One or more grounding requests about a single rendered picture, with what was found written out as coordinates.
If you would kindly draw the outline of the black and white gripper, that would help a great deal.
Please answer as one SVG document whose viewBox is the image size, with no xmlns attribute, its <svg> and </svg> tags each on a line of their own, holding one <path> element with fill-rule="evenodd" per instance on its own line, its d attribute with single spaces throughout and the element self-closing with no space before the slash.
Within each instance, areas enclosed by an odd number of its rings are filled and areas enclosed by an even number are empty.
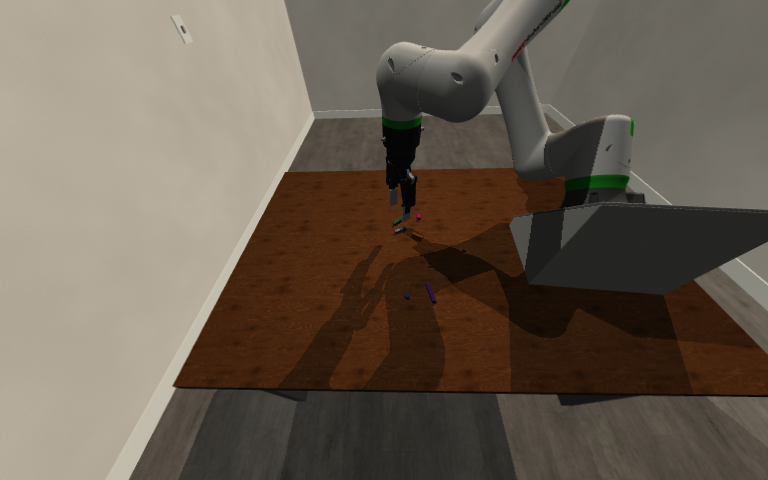
<svg viewBox="0 0 768 480">
<path fill-rule="evenodd" d="M 411 174 L 411 163 L 415 159 L 415 152 L 416 148 L 407 152 L 387 149 L 386 184 L 389 185 L 389 205 L 397 204 L 399 183 L 403 201 L 402 222 L 410 219 L 411 207 L 415 206 L 417 176 Z"/>
</svg>

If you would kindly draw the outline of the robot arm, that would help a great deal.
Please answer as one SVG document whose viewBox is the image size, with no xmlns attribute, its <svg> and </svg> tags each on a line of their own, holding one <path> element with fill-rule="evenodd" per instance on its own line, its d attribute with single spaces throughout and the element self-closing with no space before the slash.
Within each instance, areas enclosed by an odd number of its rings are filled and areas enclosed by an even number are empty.
<svg viewBox="0 0 768 480">
<path fill-rule="evenodd" d="M 465 122 L 495 91 L 516 174 L 527 181 L 565 176 L 559 209 L 645 204 L 643 193 L 626 192 L 635 129 L 630 117 L 602 116 L 553 134 L 542 112 L 526 46 L 569 1 L 493 0 L 476 22 L 477 33 L 457 51 L 409 42 L 388 48 L 376 72 L 383 145 L 411 151 L 424 131 L 422 112 Z"/>
</svg>

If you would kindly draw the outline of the purple rod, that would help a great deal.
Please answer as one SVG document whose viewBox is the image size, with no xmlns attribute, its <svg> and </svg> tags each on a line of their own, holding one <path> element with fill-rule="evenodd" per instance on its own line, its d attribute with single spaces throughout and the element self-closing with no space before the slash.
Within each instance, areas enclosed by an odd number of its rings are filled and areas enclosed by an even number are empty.
<svg viewBox="0 0 768 480">
<path fill-rule="evenodd" d="M 433 294 L 433 292 L 432 292 L 432 289 L 431 289 L 431 287 L 430 287 L 430 284 L 429 284 L 429 282 L 428 282 L 428 283 L 425 283 L 425 286 L 426 286 L 426 288 L 427 288 L 427 291 L 428 291 L 428 293 L 429 293 L 429 296 L 430 296 L 430 298 L 431 298 L 431 301 L 432 301 L 432 303 L 436 302 L 436 299 L 435 299 L 435 297 L 434 297 L 434 294 Z"/>
</svg>

